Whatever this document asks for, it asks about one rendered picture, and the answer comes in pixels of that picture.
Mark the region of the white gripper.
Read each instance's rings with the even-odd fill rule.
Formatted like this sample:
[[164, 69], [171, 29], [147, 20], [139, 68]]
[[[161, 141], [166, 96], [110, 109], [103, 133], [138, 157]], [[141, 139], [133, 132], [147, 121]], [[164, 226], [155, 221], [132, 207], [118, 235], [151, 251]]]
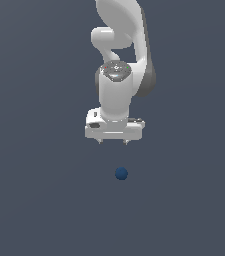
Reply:
[[86, 116], [85, 137], [96, 139], [99, 144], [103, 140], [123, 140], [127, 145], [129, 141], [140, 140], [145, 121], [141, 118], [124, 118], [123, 120], [106, 120], [101, 116], [101, 108], [88, 111]]

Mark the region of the small blue ball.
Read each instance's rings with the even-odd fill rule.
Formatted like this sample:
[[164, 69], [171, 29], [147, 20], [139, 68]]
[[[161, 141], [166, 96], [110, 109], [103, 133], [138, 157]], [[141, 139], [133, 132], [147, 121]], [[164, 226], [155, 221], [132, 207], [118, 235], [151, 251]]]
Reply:
[[115, 177], [118, 180], [125, 180], [128, 176], [128, 171], [124, 167], [118, 167], [115, 171]]

